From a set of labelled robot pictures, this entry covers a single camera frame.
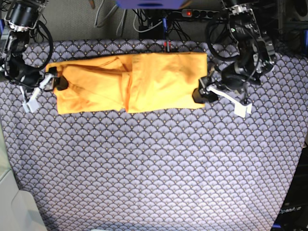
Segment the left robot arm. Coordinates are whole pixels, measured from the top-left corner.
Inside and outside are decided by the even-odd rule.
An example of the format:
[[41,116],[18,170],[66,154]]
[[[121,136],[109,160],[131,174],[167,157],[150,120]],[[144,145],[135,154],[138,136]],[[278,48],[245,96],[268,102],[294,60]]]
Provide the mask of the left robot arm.
[[[230,65],[220,71],[220,81],[213,81],[212,74],[199,79],[199,86],[192,93],[195,103],[213,103],[224,97],[234,104],[237,116],[244,118],[252,113],[247,85],[259,86],[260,77],[272,71],[276,61],[273,42],[257,23],[254,3],[253,0],[224,0],[222,11],[207,24],[205,37],[211,54]],[[226,18],[229,35],[236,41],[239,51],[236,56],[221,56],[213,47],[210,29],[220,18]]]

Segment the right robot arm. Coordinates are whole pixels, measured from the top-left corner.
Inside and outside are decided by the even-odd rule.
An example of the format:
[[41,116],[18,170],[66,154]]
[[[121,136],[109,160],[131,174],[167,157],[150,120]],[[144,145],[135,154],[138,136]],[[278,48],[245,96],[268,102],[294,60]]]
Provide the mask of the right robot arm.
[[[34,113],[40,108],[37,100],[40,93],[68,88],[68,81],[58,74],[56,67],[41,74],[53,53],[51,33],[40,20],[48,3],[47,0],[14,0],[0,21],[0,80],[20,88],[26,113]],[[33,67],[25,64],[23,52],[29,46],[31,34],[40,28],[47,35],[50,49],[43,64]]]

